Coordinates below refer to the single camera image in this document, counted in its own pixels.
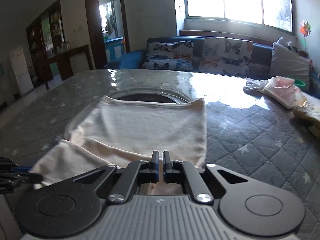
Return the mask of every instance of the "plastic bag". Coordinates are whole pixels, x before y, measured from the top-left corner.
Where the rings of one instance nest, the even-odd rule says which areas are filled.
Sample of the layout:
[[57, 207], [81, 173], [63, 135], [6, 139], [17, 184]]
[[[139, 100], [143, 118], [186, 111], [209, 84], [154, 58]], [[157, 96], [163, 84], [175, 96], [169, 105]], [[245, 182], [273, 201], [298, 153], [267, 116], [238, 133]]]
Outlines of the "plastic bag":
[[296, 85], [294, 79], [276, 76], [268, 80], [247, 79], [245, 90], [257, 90], [277, 100], [287, 109], [301, 106], [305, 101], [303, 94]]

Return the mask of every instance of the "window sill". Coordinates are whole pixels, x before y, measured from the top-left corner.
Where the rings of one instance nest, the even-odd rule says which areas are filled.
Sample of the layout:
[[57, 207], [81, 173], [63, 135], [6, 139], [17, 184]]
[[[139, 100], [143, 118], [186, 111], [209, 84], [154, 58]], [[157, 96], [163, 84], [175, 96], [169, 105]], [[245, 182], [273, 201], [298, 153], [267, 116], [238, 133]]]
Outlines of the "window sill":
[[293, 34], [281, 29], [230, 20], [187, 18], [185, 19], [183, 29], [234, 33], [270, 42], [277, 42], [280, 37], [284, 37], [286, 41], [294, 43], [297, 41], [297, 38]]

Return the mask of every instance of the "doorway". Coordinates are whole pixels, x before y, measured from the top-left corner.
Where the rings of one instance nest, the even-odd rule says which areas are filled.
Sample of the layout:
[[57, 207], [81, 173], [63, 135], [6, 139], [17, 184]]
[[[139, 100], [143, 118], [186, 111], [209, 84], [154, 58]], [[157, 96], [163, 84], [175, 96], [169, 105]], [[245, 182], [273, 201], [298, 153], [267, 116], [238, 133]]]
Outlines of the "doorway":
[[96, 68], [130, 52], [124, 0], [85, 0]]

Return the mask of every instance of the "sofa armrest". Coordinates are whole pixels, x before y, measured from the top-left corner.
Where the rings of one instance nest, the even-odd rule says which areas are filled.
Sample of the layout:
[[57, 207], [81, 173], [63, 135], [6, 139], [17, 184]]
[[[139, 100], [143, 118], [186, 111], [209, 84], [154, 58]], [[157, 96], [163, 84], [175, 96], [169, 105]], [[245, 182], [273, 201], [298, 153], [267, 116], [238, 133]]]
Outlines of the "sofa armrest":
[[125, 54], [119, 58], [116, 58], [106, 64], [104, 69], [116, 69], [116, 68], [141, 68], [146, 56], [146, 51], [143, 49], [135, 50], [128, 54]]

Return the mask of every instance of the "ribbed gray panel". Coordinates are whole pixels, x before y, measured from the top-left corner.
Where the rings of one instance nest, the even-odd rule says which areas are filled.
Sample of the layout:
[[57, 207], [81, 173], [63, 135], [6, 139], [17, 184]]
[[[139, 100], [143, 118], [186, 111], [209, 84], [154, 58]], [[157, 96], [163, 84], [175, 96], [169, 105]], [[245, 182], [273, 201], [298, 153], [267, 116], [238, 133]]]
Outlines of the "ribbed gray panel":
[[[21, 240], [39, 238], [25, 235]], [[231, 230], [206, 205], [186, 195], [134, 196], [124, 205], [110, 206], [84, 233], [66, 240], [260, 240]], [[290, 235], [274, 240], [299, 240]]]

